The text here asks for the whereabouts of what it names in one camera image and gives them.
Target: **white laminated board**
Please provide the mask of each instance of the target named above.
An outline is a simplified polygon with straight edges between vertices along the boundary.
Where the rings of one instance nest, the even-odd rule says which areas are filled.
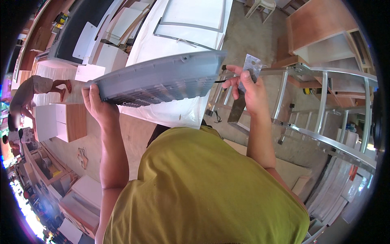
[[[83,59],[83,64],[92,64],[100,40],[104,36],[105,31],[107,30],[107,27],[110,24],[111,19],[114,17],[114,14],[119,9],[122,2],[123,0],[113,0],[112,4],[103,15],[94,33],[95,38],[91,38],[89,42],[88,48],[85,52],[85,57]]]
[[[97,53],[99,55],[95,65],[105,67],[104,74],[124,68],[126,65],[128,55],[117,47],[100,43]]]
[[[94,64],[79,65],[76,71],[75,80],[87,82],[104,75],[106,68]]]
[[[72,224],[67,218],[64,219],[60,228],[58,229],[69,241],[78,243],[83,232]]]
[[[143,12],[145,9],[149,8],[149,4],[143,2],[134,2],[130,8]]]
[[[101,209],[103,193],[100,182],[84,175],[72,185],[72,190],[97,209]]]
[[[125,8],[110,33],[121,37],[141,14],[142,12],[139,10]]]
[[[58,135],[55,104],[36,106],[35,122],[37,140],[44,141]]]
[[[96,26],[87,22],[83,30],[81,31],[80,37],[77,40],[76,46],[74,47],[72,57],[77,59],[84,59],[87,53],[89,42],[95,37]]]
[[[161,21],[188,23],[219,29],[225,0],[171,0]]]
[[[117,15],[115,15],[115,17],[110,21],[110,23],[108,24],[107,30],[105,31],[106,33],[105,33],[105,35],[104,35],[102,38],[106,38],[106,34],[112,32],[112,30],[113,30],[114,27],[115,27],[115,24],[118,22],[119,17],[123,14],[123,12],[124,12],[125,9],[128,9],[128,8],[123,8],[123,9],[121,9],[121,10],[117,13]]]

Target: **wooden cabinet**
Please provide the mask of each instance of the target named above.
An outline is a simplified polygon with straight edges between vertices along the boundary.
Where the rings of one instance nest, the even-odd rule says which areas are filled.
[[[56,103],[57,137],[71,142],[87,135],[87,110],[84,104]]]
[[[356,70],[375,74],[368,45],[341,0],[310,0],[286,21],[290,55],[315,67],[353,58]]]
[[[36,139],[58,137],[71,142],[87,135],[87,110],[84,104],[52,103],[35,107]]]
[[[310,0],[287,18],[289,53],[357,28],[340,0]]]

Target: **shorts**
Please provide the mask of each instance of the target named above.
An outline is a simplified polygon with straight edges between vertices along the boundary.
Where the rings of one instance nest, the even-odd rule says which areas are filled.
[[[36,94],[48,93],[53,86],[53,80],[50,78],[41,77],[39,75],[32,76],[34,91]]]

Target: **metal bracket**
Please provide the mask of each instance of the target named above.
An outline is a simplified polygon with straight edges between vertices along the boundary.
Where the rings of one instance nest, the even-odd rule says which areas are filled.
[[[262,64],[260,59],[253,57],[249,54],[246,55],[243,70],[249,71],[250,77],[252,78],[253,82],[257,81],[257,78],[260,74],[261,66]],[[245,92],[246,89],[242,82],[240,82],[240,84],[238,85],[238,99],[233,102],[232,110],[230,111],[227,122],[229,125],[238,129],[242,133],[249,135],[249,130],[238,124],[238,121],[246,107]]]

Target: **plastic cover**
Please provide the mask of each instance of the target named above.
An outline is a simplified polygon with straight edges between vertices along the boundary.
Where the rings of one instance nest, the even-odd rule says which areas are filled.
[[[95,83],[103,101],[129,107],[204,97],[225,56],[225,51],[206,51],[163,57],[103,75],[86,86]]]

